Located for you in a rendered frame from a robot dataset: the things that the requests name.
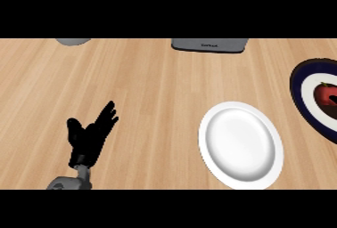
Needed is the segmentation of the grey rounded object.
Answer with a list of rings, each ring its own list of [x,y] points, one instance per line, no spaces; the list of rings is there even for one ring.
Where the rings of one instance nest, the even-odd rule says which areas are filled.
[[[57,38],[56,41],[66,46],[75,46],[85,44],[90,39],[88,38]]]

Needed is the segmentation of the white oval plate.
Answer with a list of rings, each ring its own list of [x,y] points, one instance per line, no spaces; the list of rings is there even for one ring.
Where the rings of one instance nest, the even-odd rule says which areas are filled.
[[[266,115],[242,102],[221,102],[198,127],[198,149],[218,181],[236,190],[263,190],[282,172],[282,140]]]

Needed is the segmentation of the dark blue rimmed plate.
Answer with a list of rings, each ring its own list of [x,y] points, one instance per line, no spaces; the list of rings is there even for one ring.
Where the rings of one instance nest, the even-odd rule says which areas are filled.
[[[337,86],[337,61],[308,59],[297,64],[289,76],[289,93],[297,110],[319,132],[337,144],[337,119],[319,108],[314,89],[320,83]]]

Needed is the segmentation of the grey flat appliance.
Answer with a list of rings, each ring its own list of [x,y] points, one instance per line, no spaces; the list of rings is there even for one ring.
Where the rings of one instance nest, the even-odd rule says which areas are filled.
[[[172,38],[171,47],[180,51],[205,53],[240,53],[246,38]]]

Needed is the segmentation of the red bell pepper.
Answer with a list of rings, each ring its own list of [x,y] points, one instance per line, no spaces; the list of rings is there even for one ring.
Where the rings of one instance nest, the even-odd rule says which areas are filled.
[[[337,99],[337,86],[329,85],[326,83],[320,83],[313,92],[313,97],[317,105],[322,106],[337,106],[337,102],[331,99],[331,97]]]

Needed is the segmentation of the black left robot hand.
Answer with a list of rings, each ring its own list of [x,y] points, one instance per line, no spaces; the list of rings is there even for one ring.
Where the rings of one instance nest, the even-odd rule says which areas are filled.
[[[94,122],[82,127],[75,118],[66,120],[68,142],[72,146],[68,165],[91,167],[100,156],[104,139],[118,121],[113,102],[104,105]]]

